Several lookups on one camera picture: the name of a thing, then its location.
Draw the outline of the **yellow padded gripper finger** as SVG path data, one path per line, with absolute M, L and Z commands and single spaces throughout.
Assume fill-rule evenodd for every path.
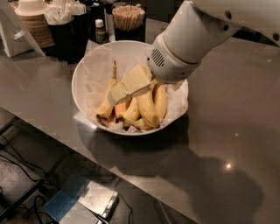
M 152 74 L 146 65 L 137 65 L 109 91 L 108 102 L 115 106 L 151 90 Z

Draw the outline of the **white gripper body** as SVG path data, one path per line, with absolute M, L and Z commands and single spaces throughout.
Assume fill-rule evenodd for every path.
M 175 84 L 190 76 L 200 63 L 185 62 L 167 47 L 162 34 L 158 35 L 147 53 L 147 65 L 154 78 L 165 84 Z

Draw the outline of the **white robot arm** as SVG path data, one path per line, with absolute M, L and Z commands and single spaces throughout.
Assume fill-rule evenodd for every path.
M 216 46 L 242 27 L 279 43 L 280 0 L 185 0 L 167 28 L 147 49 L 146 65 L 135 66 L 108 94 L 112 105 L 148 92 L 153 80 L 185 80 Z

